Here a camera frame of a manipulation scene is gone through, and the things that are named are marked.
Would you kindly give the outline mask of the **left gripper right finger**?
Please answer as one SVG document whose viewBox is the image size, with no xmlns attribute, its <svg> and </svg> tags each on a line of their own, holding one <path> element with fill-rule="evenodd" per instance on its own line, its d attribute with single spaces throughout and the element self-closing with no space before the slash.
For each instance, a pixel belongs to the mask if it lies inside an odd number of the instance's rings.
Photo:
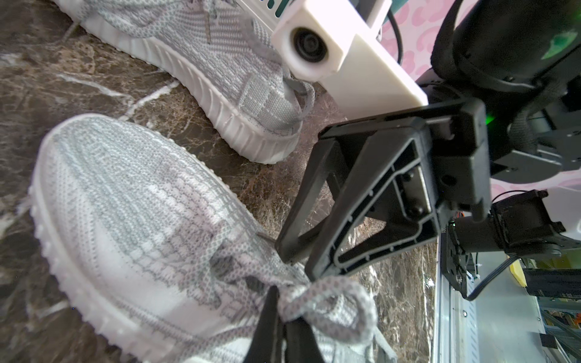
<svg viewBox="0 0 581 363">
<path fill-rule="evenodd" d="M 311 326 L 302 318 L 285 324 L 287 363 L 324 363 Z"/>
</svg>

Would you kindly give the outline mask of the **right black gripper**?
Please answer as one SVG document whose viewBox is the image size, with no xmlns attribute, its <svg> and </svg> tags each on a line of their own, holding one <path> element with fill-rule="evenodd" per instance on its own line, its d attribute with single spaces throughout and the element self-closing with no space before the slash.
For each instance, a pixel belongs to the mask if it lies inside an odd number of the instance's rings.
<svg viewBox="0 0 581 363">
<path fill-rule="evenodd" d="M 463 98 L 325 127 L 310 164 L 334 199 L 306 265 L 352 275 L 436 239 L 437 200 L 486 219 L 492 205 L 486 107 Z"/>
</svg>

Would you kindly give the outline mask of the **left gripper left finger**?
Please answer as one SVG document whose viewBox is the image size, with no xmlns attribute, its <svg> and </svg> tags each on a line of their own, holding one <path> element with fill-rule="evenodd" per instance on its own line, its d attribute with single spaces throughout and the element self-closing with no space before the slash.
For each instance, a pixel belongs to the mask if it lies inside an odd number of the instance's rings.
<svg viewBox="0 0 581 363">
<path fill-rule="evenodd" d="M 270 287 L 244 363 L 281 362 L 284 324 L 278 316 L 278 298 L 278 288 Z"/>
</svg>

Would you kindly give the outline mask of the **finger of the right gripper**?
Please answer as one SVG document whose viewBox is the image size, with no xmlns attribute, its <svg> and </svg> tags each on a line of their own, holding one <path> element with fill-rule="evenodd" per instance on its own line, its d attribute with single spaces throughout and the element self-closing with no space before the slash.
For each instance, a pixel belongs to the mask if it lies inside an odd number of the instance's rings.
<svg viewBox="0 0 581 363">
<path fill-rule="evenodd" d="M 324 222 L 305 233 L 301 232 L 302 227 L 323 186 L 327 184 L 332 196 L 337 197 L 348 173 L 349 168 L 336 139 L 324 139 L 314 145 L 299 192 L 275 242 L 275 248 L 284 263 L 297 263 L 310 255 Z"/>
</svg>

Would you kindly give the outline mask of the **grey knit sneaker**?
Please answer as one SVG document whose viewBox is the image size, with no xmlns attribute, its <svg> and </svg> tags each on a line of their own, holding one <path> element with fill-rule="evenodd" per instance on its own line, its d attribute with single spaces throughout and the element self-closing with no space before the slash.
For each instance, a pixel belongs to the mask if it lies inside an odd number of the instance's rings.
<svg viewBox="0 0 581 363">
<path fill-rule="evenodd" d="M 221 138 L 261 164 L 296 148 L 316 92 L 233 1 L 60 1 L 75 26 L 176 78 Z"/>
<path fill-rule="evenodd" d="M 35 236 L 72 307 L 143 362 L 244 362 L 268 290 L 325 362 L 395 362 L 356 280 L 287 265 L 236 194 L 146 127 L 96 113 L 43 139 L 29 190 Z M 282 360 L 286 362 L 285 329 Z"/>
</svg>

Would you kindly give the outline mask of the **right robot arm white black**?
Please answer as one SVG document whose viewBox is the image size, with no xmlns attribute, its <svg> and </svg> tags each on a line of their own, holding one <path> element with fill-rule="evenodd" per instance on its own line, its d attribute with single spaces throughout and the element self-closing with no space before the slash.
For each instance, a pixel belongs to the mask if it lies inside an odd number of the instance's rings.
<svg viewBox="0 0 581 363">
<path fill-rule="evenodd" d="M 319 80 L 346 121 L 319 133 L 275 242 L 313 281 L 352 275 L 436 240 L 458 212 L 461 257 L 555 257 L 578 248 L 532 191 L 494 202 L 493 180 L 542 182 L 580 167 L 580 3 L 454 2 L 428 70 L 412 80 L 363 21 L 346 30 L 296 2 L 273 36 L 292 70 Z"/>
</svg>

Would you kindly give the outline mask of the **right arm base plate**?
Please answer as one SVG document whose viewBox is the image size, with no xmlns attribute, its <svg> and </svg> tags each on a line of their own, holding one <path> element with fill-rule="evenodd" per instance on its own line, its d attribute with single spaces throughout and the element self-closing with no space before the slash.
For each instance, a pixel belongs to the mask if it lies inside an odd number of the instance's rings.
<svg viewBox="0 0 581 363">
<path fill-rule="evenodd" d="M 440 238 L 440 271 L 463 298 L 469 295 L 468 267 L 477 251 L 476 230 L 471 217 L 461 217 L 450 221 Z"/>
</svg>

